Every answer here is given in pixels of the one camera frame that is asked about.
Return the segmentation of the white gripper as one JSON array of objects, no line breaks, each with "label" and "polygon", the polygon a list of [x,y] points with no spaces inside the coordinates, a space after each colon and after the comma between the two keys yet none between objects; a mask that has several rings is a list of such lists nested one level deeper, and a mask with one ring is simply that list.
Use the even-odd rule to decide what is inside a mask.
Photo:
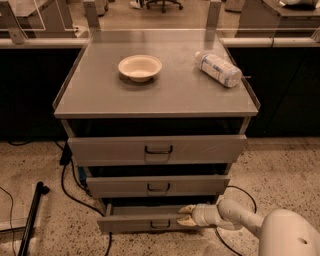
[{"label": "white gripper", "polygon": [[220,215],[216,205],[197,204],[187,205],[182,207],[179,214],[185,215],[177,219],[177,223],[182,226],[193,227],[195,223],[200,227],[207,227],[210,225],[217,225],[220,221]]}]

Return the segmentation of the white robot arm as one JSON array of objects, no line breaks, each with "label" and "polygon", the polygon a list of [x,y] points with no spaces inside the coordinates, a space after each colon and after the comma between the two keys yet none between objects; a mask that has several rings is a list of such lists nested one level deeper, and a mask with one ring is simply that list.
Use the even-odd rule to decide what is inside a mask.
[{"label": "white robot arm", "polygon": [[261,217],[232,199],[216,205],[182,207],[177,222],[183,226],[246,228],[259,240],[259,256],[320,256],[320,233],[301,215],[276,209]]}]

